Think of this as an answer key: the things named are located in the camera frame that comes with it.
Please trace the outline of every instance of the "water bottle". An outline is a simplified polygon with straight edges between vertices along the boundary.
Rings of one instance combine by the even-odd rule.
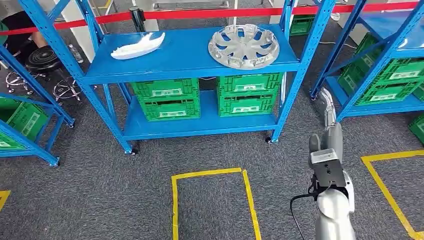
[[[84,59],[81,57],[81,54],[78,52],[78,50],[72,44],[69,44],[69,49],[70,49],[70,52],[72,53],[73,57],[75,58],[75,60],[79,64],[84,62]]]
[[[338,12],[332,13],[331,19],[338,22],[340,20],[340,13],[338,13]]]

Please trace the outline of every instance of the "green plastic crate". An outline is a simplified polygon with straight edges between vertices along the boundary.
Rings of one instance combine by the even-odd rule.
[[[275,94],[253,96],[222,96],[218,111],[221,117],[268,114],[273,111]]]
[[[367,33],[359,44],[356,53],[362,52],[377,42],[378,40],[374,36]],[[365,54],[352,64],[356,65],[361,70],[362,74],[365,75],[374,64],[375,60],[380,56],[383,48],[383,46],[378,47],[374,51]],[[375,77],[374,82],[381,85],[395,84],[415,82],[422,78],[424,78],[424,57],[397,58],[390,60],[390,62]]]
[[[200,118],[198,98],[140,102],[148,121],[165,121]]]
[[[409,130],[424,144],[424,114],[414,119],[409,125]]]
[[[359,68],[351,64],[341,73],[338,78],[338,84],[343,88],[347,95],[351,95],[357,89],[357,84],[364,77]]]
[[[281,85],[282,72],[219,76],[218,95],[223,97],[274,94]]]
[[[16,102],[10,101],[12,106],[16,106]],[[34,141],[41,128],[47,123],[48,116],[38,105],[21,102],[15,110],[10,105],[9,107],[1,108],[0,119],[26,136],[29,140]],[[0,151],[20,150],[24,148],[17,141],[0,133]]]
[[[311,30],[315,15],[294,15],[290,27],[290,36],[307,35]]]
[[[0,96],[0,114],[5,110],[16,110],[20,104],[20,101]]]
[[[403,101],[422,81],[396,83],[390,85],[373,85],[369,87],[361,98],[355,103],[356,106],[392,103]]]
[[[198,78],[131,82],[130,84],[137,98],[146,102],[199,97]]]
[[[391,63],[398,62],[401,59],[394,59]],[[406,69],[408,65],[396,65],[396,64],[388,64],[385,69]],[[390,72],[385,71],[385,73],[380,73],[374,81],[369,85],[369,88],[377,87],[377,86],[387,86],[391,84],[408,84],[408,83],[416,83],[423,82],[424,77],[408,77],[408,78],[397,78],[397,77],[384,77],[388,75],[396,76],[396,70]],[[347,68],[344,69],[342,74],[338,79],[338,83],[343,88],[343,90],[351,95],[357,89],[358,83],[364,78],[365,72],[363,72],[360,67],[356,64],[350,64]]]
[[[414,91],[413,94],[415,97],[417,97],[419,100],[424,102],[424,83],[421,83],[420,86],[418,86]]]

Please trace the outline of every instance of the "person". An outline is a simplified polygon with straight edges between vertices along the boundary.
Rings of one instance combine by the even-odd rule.
[[[8,15],[0,21],[0,31],[24,29],[31,27],[35,27],[35,24],[25,11],[19,11],[17,13]],[[1,35],[0,44],[3,44],[3,46],[6,47],[6,49],[9,50],[12,55],[16,55],[21,51],[21,47],[28,40],[29,37],[32,38],[38,48],[48,45],[43,35],[39,31],[15,35]]]

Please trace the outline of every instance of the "black pants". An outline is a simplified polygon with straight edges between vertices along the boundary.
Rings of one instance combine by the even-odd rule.
[[[25,11],[20,11],[10,15],[3,19],[1,22],[6,25],[9,30],[35,27],[33,21]],[[21,47],[30,36],[31,33],[9,35],[7,36],[7,40],[3,45],[7,48],[7,50],[9,50],[11,54],[15,54],[21,50]]]

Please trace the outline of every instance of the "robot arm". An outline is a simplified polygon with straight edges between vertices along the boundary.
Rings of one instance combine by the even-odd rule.
[[[324,111],[325,132],[322,136],[313,134],[309,138],[309,167],[314,172],[309,189],[313,191],[308,190],[308,194],[292,198],[290,209],[293,200],[313,196],[319,210],[315,222],[316,239],[355,240],[349,218],[355,211],[354,186],[351,177],[342,168],[342,126],[336,123],[333,100],[325,88],[319,93],[317,104],[318,109]]]

